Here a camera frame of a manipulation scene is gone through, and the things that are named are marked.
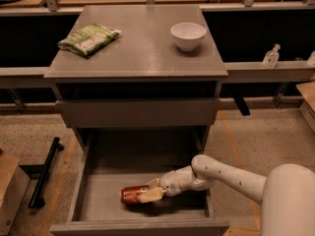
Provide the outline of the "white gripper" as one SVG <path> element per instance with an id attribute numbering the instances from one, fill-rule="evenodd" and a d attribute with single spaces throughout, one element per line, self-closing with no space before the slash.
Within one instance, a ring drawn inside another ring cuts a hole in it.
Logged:
<path id="1" fill-rule="evenodd" d="M 138 195 L 141 204 L 159 201 L 164 195 L 174 197 L 182 193 L 177 174 L 174 170 L 165 173 L 148 183 L 149 187 L 142 187 Z"/>

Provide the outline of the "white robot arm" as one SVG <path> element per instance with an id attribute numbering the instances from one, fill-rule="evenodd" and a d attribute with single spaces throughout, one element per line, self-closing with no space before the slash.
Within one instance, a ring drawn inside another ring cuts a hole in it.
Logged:
<path id="1" fill-rule="evenodd" d="M 144 204 L 202 191 L 218 180 L 261 206 L 260 236 L 315 236 L 315 172 L 287 163 L 263 176 L 198 154 L 191 164 L 148 183 Z"/>

